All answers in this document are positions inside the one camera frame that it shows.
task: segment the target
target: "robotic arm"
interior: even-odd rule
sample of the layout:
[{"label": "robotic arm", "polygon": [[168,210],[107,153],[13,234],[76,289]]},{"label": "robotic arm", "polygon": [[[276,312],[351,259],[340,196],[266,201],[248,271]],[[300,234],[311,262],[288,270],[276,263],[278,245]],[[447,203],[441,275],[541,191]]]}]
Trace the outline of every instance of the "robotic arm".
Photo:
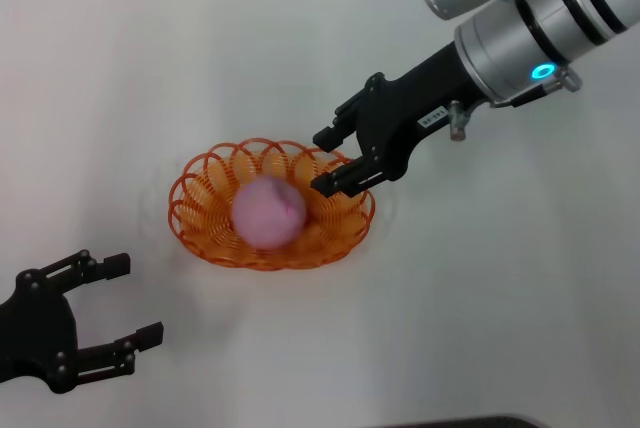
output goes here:
[{"label": "robotic arm", "polygon": [[324,151],[356,133],[362,156],[312,182],[348,196],[407,171],[416,145],[450,127],[451,139],[480,105],[518,107],[582,80],[573,61],[640,21],[640,0],[425,0],[442,19],[486,6],[458,26],[454,42],[395,81],[382,73],[340,106],[313,142]]}]

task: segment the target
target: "white table surface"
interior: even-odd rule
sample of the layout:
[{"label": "white table surface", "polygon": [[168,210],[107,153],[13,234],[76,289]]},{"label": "white table surface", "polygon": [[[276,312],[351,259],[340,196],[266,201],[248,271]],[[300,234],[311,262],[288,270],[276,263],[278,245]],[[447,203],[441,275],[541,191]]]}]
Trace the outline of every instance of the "white table surface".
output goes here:
[{"label": "white table surface", "polygon": [[581,93],[423,143],[341,263],[229,270],[169,232],[189,158],[310,142],[454,26],[422,0],[0,0],[0,299],[26,268],[126,251],[130,276],[70,296],[81,345],[166,326],[135,376],[0,385],[0,426],[640,426],[640,31],[578,63]]}]

